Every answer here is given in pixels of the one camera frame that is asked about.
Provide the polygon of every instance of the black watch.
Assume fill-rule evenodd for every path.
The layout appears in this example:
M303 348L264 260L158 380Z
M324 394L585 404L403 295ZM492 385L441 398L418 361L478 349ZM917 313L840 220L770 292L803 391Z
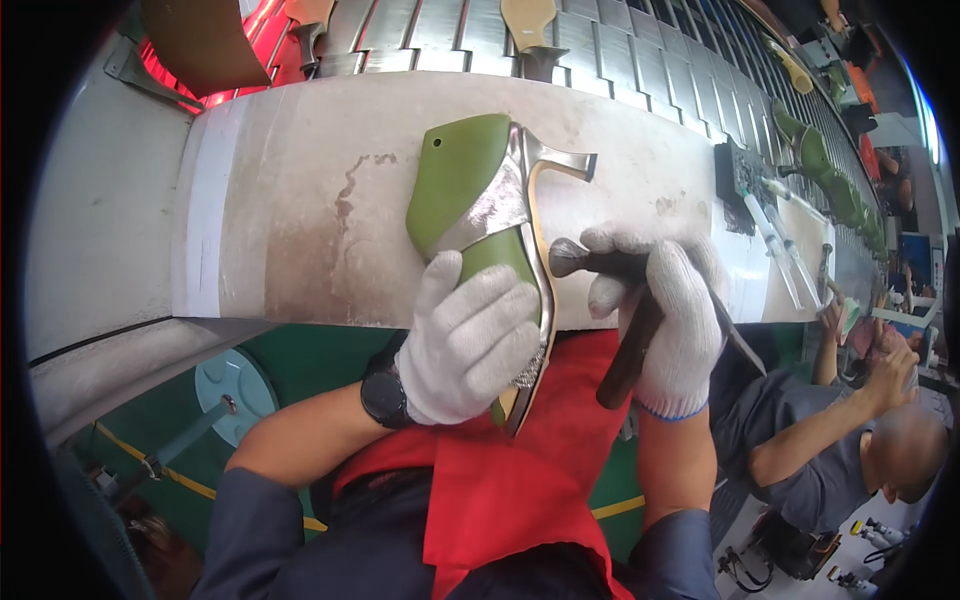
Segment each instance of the black watch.
M364 378L360 384L360 401L367 414L388 429L400 429L413 423L407 415L407 395L394 366Z

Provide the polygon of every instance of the gloved hand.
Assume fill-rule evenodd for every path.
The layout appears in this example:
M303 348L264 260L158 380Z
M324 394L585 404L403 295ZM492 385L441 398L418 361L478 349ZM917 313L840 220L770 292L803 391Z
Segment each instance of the gloved hand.
M721 300L727 298L727 276L710 240L703 236L657 240L625 225L606 223L584 231L580 241L591 252L650 254L647 285L664 319L647 349L634 398L666 420L700 412L723 343L704 277ZM619 279L597 276L588 294L590 315L604 319L619 308L622 339L641 291Z
M423 273L414 324L396 369L407 412L423 425L480 415L540 348L532 321L540 294L507 265L494 265L459 288L463 256L439 253Z

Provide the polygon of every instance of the high heel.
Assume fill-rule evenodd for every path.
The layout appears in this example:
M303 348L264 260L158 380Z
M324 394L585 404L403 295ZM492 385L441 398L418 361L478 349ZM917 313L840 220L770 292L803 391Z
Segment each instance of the high heel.
M447 123L423 137L420 166L406 226L424 260L462 252L461 283L479 271L508 264L540 291L534 321L540 350L492 408L510 435L523 424L546 368L556 333L554 281L547 265L534 183L542 169L593 179L596 154L572 154L541 143L505 114Z

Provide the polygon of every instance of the work surface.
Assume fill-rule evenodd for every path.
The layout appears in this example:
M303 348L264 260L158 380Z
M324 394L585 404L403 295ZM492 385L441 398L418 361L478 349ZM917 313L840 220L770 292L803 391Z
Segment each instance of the work surface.
M423 263L406 208L423 133L505 112L543 143L598 154L590 183L537 181L543 236L615 219L651 235L713 236L736 321L809 321L758 236L726 231L713 148L641 108L515 78L407 72L331 78L240 97L198 117L184 151L172 248L174 315L407 327ZM833 229L780 212L807 269ZM560 329L613 326L587 312L591 276L559 281Z

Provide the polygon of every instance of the hand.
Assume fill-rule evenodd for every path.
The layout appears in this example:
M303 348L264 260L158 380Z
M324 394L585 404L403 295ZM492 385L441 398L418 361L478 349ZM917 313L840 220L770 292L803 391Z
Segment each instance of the hand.
M664 319L647 349L634 396L661 419L698 413L707 403L710 371L723 344L704 282L706 277L720 299L726 300L727 276L712 243L706 237L680 243L658 241L615 223L587 229L580 241L592 252L650 254L647 285ZM603 319L619 308L622 338L641 291L627 282L597 276L588 294L590 314Z
M903 404L909 404L920 392L919 388L903 390L920 356L907 347L887 354L876 363L862 392L874 408L875 417Z
M396 368L407 412L423 425L455 424L490 408L540 348L531 320L540 294L507 265L457 287L463 256L441 252L423 273L414 324Z
M841 333L844 323L847 322L847 307L844 306L845 301L847 301L847 299L843 294L837 294L837 296L830 301L830 304L824 307L823 312L820 313L820 323L824 326L823 338L825 341L832 341L836 344L841 344L844 341L841 339Z

